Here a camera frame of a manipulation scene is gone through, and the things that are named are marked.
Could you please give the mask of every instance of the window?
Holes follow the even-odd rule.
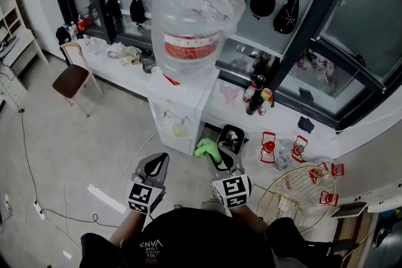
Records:
[[[121,19],[106,14],[107,0],[58,1],[66,23],[88,14],[94,23],[86,33],[151,48],[151,0],[142,0],[142,26],[131,21],[132,0],[119,0]],[[402,0],[300,0],[288,35],[273,29],[286,0],[261,19],[249,2],[217,60],[220,78],[247,87],[263,73],[277,102],[336,129],[362,119],[401,85]]]

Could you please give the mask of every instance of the glass cabinet door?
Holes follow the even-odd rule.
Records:
[[[384,83],[402,62],[402,0],[339,0],[319,38]]]
[[[336,114],[364,88],[353,75],[307,48],[282,81],[279,91]]]

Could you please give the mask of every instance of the window frame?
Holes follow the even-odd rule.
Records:
[[[85,31],[88,35],[105,39],[109,44],[121,42],[126,46],[137,46],[140,48],[152,49],[150,42],[144,41],[133,35],[124,32],[121,19],[114,19],[106,13],[105,0],[94,0],[94,6],[99,8],[102,32],[96,33],[91,30]],[[71,20],[71,12],[74,0],[58,0],[66,23]],[[273,71],[273,78],[269,84],[270,89],[275,92],[275,100],[291,109],[301,112],[335,130],[343,130],[346,127],[359,122],[382,102],[384,102],[402,84],[402,66],[398,67],[384,83],[381,83],[369,70],[363,67],[352,56],[340,48],[320,38],[319,34],[325,26],[329,16],[335,9],[338,0],[314,0],[308,13],[301,22],[291,43],[282,57],[279,67]],[[343,106],[338,113],[333,114],[311,101],[280,88],[280,84],[289,74],[291,68],[298,61],[302,51],[310,48],[326,59],[332,61],[337,67],[353,76],[365,86],[365,88],[354,97],[348,104]],[[252,83],[249,75],[231,70],[225,63],[217,61],[216,67],[220,70],[219,78],[235,85],[247,88]]]

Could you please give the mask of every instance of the black t-shirt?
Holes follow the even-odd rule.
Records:
[[[308,246],[290,218],[273,222],[265,234],[218,212],[181,208],[153,220],[121,248],[87,233],[81,238],[80,268],[154,267],[300,267],[279,265],[296,258],[304,267],[340,267],[340,256]]]

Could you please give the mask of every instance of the person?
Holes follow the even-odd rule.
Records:
[[[215,160],[220,158],[216,146],[202,145],[198,145],[197,156],[208,152]],[[268,225],[247,205],[229,211],[231,217],[213,196],[200,209],[176,206],[145,228],[146,215],[131,211],[109,240],[94,233],[82,236],[80,268],[335,268],[342,263],[339,255],[315,252],[291,218]]]

